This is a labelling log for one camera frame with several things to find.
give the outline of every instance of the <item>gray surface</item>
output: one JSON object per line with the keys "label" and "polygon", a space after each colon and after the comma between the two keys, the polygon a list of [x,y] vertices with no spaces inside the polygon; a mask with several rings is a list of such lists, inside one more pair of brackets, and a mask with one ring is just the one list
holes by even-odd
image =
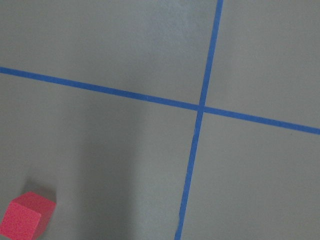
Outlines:
{"label": "gray surface", "polygon": [[42,240],[173,239],[196,112],[0,75],[0,216],[54,189]]}
{"label": "gray surface", "polygon": [[183,240],[317,240],[320,138],[205,115]]}
{"label": "gray surface", "polygon": [[2,1],[0,66],[198,103],[215,6]]}
{"label": "gray surface", "polygon": [[226,0],[207,105],[320,127],[320,1]]}
{"label": "gray surface", "polygon": [[[198,103],[215,5],[4,0],[0,66]],[[319,127],[319,9],[225,0],[207,106]],[[174,239],[195,112],[0,82],[0,216],[41,186],[41,240]],[[318,240],[319,141],[205,114],[183,240]]]}

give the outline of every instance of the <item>blue tape line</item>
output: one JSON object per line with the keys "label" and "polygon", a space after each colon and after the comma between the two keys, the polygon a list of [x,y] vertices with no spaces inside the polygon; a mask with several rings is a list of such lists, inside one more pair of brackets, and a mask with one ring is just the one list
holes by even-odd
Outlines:
{"label": "blue tape line", "polygon": [[111,87],[84,83],[84,82],[80,82],[80,81],[72,81],[72,80],[67,80],[67,79],[63,79],[63,78],[37,74],[37,73],[33,73],[33,72],[21,71],[21,70],[16,70],[16,69],[11,69],[11,68],[1,67],[1,66],[0,66],[0,73],[12,75],[12,76],[17,76],[17,77],[22,77],[22,78],[38,80],[38,81],[47,82],[47,83],[54,83],[54,84],[59,84],[59,85],[64,85],[64,86],[69,86],[69,87],[74,87],[74,88],[79,88],[79,89],[90,90],[90,91],[99,92],[99,93],[121,96],[121,97],[125,97],[125,98],[130,98],[130,99],[136,99],[136,100],[142,100],[142,101],[151,102],[151,103],[168,105],[168,106],[178,107],[178,108],[182,108],[182,109],[189,109],[189,110],[197,111],[199,108],[199,106],[196,104],[187,103],[187,102],[183,102],[183,101],[176,101],[176,100],[166,99],[166,98],[162,98],[162,97],[150,96],[150,95],[135,93],[135,92],[131,92],[131,91],[124,91],[124,90],[119,90],[119,89],[115,89],[115,88],[111,88]]}
{"label": "blue tape line", "polygon": [[174,235],[174,240],[181,240],[182,231],[184,227],[188,198],[189,198],[189,191],[190,191],[191,180],[192,180],[192,175],[194,171],[202,119],[204,115],[204,109],[205,109],[208,87],[210,82],[211,69],[212,69],[212,64],[214,61],[214,55],[216,50],[216,43],[217,43],[219,24],[220,24],[220,18],[222,13],[222,6],[223,6],[223,0],[218,0],[215,8],[210,46],[209,46],[206,65],[205,65],[205,72],[203,76],[203,83],[202,83],[201,95],[199,100],[199,109],[195,119],[194,134],[192,138],[189,161],[188,161],[185,180],[184,180],[184,187],[183,187],[183,193],[182,193],[180,210],[179,210],[179,223]]}
{"label": "blue tape line", "polygon": [[254,115],[249,115],[249,114],[244,114],[244,113],[239,113],[234,111],[227,111],[227,110],[222,110],[222,109],[213,108],[213,107],[205,107],[204,112],[208,114],[220,115],[220,116],[229,117],[233,119],[240,119],[240,120],[250,121],[254,123],[265,124],[265,125],[275,126],[279,128],[291,129],[291,130],[296,130],[300,132],[320,135],[320,128],[299,125],[299,124],[290,123],[286,121],[274,120],[274,119],[265,118],[261,116],[254,116]]}

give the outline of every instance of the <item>cube side face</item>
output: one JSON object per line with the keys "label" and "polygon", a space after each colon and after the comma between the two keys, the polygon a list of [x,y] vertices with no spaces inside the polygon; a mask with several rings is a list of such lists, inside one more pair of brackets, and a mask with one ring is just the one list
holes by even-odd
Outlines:
{"label": "cube side face", "polygon": [[55,207],[56,207],[56,204],[52,205],[51,208],[46,213],[41,215],[41,219],[34,233],[34,239],[38,238],[46,230],[47,225],[51,219],[51,216],[54,213]]}
{"label": "cube side face", "polygon": [[41,215],[16,202],[11,202],[0,224],[0,234],[12,240],[32,240]]}
{"label": "cube side face", "polygon": [[45,197],[40,196],[32,191],[29,191],[12,201],[29,209],[32,209],[33,211],[40,213],[41,215],[46,214],[56,206],[55,202],[50,201],[49,199],[46,199]]}

